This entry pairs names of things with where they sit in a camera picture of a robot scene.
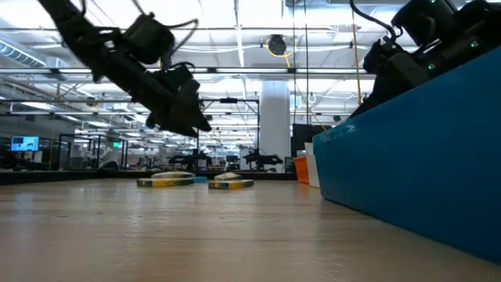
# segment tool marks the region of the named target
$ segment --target blue box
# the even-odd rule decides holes
[[[322,196],[501,263],[501,49],[315,136]]]

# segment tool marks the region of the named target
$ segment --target ceiling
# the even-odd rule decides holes
[[[72,0],[80,7],[80,1]],[[154,12],[156,19],[166,25],[179,24],[193,18],[200,21],[194,35],[174,55],[175,62],[189,61],[203,70],[208,67],[232,68],[224,74],[207,74],[203,71],[195,74],[201,82],[200,95],[205,99],[235,97],[239,99],[259,99],[263,80],[284,80],[288,83],[291,94],[303,99],[296,109],[295,121],[306,122],[306,99],[308,110],[324,113],[312,118],[313,124],[335,125],[332,116],[349,115],[357,106],[359,88],[356,81],[357,63],[361,63],[368,48],[374,41],[386,34],[385,29],[367,20],[355,16],[352,18],[348,1],[337,0],[141,0],[142,8],[148,13]],[[377,1],[358,0],[362,11],[380,20],[389,22],[406,0]],[[464,2],[455,1],[457,6]],[[88,0],[86,16],[95,25],[120,27],[126,29],[139,15],[132,1],[124,0]],[[352,48],[353,23],[356,23],[358,48]],[[180,41],[189,33],[189,28],[175,29],[173,34]],[[61,38],[54,28],[49,15],[36,0],[0,0],[0,44],[7,44],[31,58],[38,67],[84,68],[71,53],[61,45]],[[297,43],[297,51],[286,58],[272,56],[265,43],[272,34],[281,34],[287,43],[288,52]],[[404,34],[398,40],[404,48],[416,46]],[[355,51],[359,62],[355,60]],[[134,114],[147,109],[138,104],[130,104],[126,93],[109,82],[92,84],[86,70],[65,73],[65,81],[44,74],[32,72],[7,74],[8,68],[33,67],[12,56],[0,52],[0,67],[3,83],[0,96],[4,99],[67,99],[70,102],[48,105],[46,102],[35,104],[16,104],[12,111],[30,111],[41,114],[49,111],[66,113],[62,116],[68,121],[82,124],[88,130],[108,130],[116,128],[138,132],[143,130],[144,117]],[[276,69],[314,68],[308,80],[303,74],[294,77],[288,74],[248,73],[243,68],[271,67]],[[364,74],[361,77],[360,92],[370,93],[373,77]],[[88,105],[82,100],[113,99],[113,103]],[[217,136],[204,136],[200,144],[224,143],[251,146],[257,138],[257,117],[255,110],[245,103],[220,104],[205,103],[206,111],[212,113],[231,113],[214,115],[214,125],[227,125],[223,139]],[[154,140],[168,138],[179,143],[175,136],[154,134],[141,131],[138,139]]]

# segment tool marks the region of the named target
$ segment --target orange object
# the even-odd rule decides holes
[[[306,162],[306,157],[294,158],[294,165],[296,166],[297,181],[309,184],[310,179],[308,177],[308,164]]]

